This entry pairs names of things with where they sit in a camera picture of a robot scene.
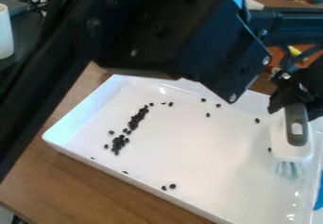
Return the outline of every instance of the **wooden table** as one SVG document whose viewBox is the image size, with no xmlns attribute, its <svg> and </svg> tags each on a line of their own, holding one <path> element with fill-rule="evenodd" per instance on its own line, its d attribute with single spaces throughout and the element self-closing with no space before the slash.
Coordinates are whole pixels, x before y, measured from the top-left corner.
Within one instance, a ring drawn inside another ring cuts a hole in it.
<svg viewBox="0 0 323 224">
<path fill-rule="evenodd" d="M 165 200 L 59 154 L 42 133 L 108 79 L 90 64 L 0 186 L 1 204 L 40 224 L 211 223 Z M 253 90 L 273 91 L 262 74 Z"/>
</svg>

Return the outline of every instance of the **brush handle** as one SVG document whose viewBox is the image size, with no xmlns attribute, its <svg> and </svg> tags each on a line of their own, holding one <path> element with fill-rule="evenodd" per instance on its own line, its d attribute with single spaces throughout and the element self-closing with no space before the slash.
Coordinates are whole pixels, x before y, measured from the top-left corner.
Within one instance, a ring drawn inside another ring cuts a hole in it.
<svg viewBox="0 0 323 224">
<path fill-rule="evenodd" d="M 309 138 L 306 106 L 296 103 L 285 107 L 287 141 L 292 146 L 305 146 Z"/>
</svg>

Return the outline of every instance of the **white cup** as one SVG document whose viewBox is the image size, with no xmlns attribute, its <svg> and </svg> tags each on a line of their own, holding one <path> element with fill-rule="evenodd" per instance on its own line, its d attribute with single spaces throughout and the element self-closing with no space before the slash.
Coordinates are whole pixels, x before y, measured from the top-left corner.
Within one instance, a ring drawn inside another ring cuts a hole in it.
<svg viewBox="0 0 323 224">
<path fill-rule="evenodd" d="M 14 52 L 13 36 L 8 7 L 0 4 L 0 60 Z"/>
</svg>

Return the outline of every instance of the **white brush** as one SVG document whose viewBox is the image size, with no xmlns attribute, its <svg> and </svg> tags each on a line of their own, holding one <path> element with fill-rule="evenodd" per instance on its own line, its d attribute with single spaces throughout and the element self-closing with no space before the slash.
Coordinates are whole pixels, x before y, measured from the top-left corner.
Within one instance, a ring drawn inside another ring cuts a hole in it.
<svg viewBox="0 0 323 224">
<path fill-rule="evenodd" d="M 290 180 L 304 177 L 306 164 L 314 154 L 306 107 L 297 103 L 272 114 L 270 135 L 276 174 Z"/>
</svg>

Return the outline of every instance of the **black bean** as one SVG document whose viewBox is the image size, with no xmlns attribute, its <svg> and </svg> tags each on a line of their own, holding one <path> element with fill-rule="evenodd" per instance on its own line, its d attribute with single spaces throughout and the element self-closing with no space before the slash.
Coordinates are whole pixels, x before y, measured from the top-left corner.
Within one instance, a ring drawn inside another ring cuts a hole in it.
<svg viewBox="0 0 323 224">
<path fill-rule="evenodd" d="M 113 142 L 114 144 L 117 144 L 117 143 L 119 142 L 119 140 L 120 140 L 120 139 L 116 137 L 116 138 L 114 138 L 114 139 L 112 140 L 112 142 Z"/>
</svg>

